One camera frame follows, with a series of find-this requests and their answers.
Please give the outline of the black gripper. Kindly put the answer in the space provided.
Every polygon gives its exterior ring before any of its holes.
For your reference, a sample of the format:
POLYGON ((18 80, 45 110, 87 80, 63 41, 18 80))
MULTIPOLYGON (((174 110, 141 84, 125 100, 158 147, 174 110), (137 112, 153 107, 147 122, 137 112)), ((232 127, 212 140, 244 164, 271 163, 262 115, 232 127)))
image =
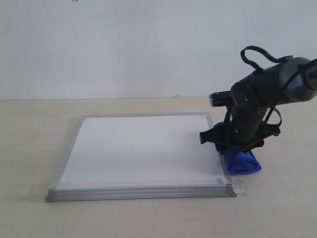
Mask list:
POLYGON ((261 107, 255 112, 244 111, 235 105, 231 110, 231 120, 227 126, 228 144, 224 126, 211 128, 200 132, 200 143, 214 143, 216 150, 221 154, 231 154, 231 146, 241 149, 254 149, 264 146, 264 140, 281 133, 280 125, 269 124, 263 121, 268 107, 261 107))

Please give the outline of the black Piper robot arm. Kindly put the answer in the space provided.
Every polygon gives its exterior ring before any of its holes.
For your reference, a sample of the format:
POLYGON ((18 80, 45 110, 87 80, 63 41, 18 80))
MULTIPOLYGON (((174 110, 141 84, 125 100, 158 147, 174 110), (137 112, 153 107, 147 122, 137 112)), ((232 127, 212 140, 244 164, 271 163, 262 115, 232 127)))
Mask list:
POLYGON ((280 134, 281 123, 269 124, 278 105, 307 102, 317 95, 317 61, 290 58, 267 69, 257 69, 229 91, 210 95, 213 107, 227 108, 222 125, 200 133, 200 143, 214 143, 219 152, 251 151, 280 134))

